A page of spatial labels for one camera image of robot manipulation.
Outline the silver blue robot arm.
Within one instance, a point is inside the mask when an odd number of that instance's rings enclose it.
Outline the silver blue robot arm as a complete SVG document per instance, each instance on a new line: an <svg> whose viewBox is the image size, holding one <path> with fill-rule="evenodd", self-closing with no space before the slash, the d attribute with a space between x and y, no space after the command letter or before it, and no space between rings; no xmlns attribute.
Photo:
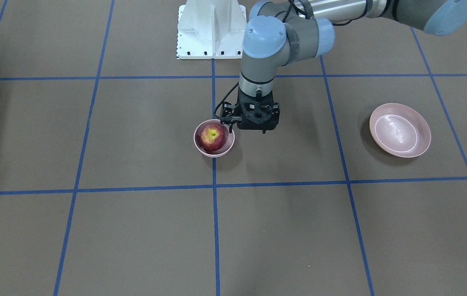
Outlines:
<svg viewBox="0 0 467 296"><path fill-rule="evenodd" d="M280 107L273 85L280 66L322 56L335 28L361 18L387 18L445 36L467 22L467 0L289 0L257 2L243 37L237 101L222 104L222 123L241 130L274 130Z"/></svg>

